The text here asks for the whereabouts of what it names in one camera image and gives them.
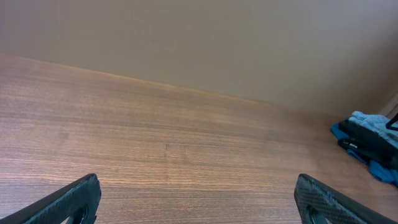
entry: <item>plain wall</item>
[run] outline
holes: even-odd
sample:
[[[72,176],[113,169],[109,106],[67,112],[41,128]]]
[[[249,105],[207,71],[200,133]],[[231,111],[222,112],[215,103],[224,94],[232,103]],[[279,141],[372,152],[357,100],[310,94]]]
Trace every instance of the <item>plain wall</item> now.
[[[0,51],[291,108],[378,112],[397,0],[0,0]]]

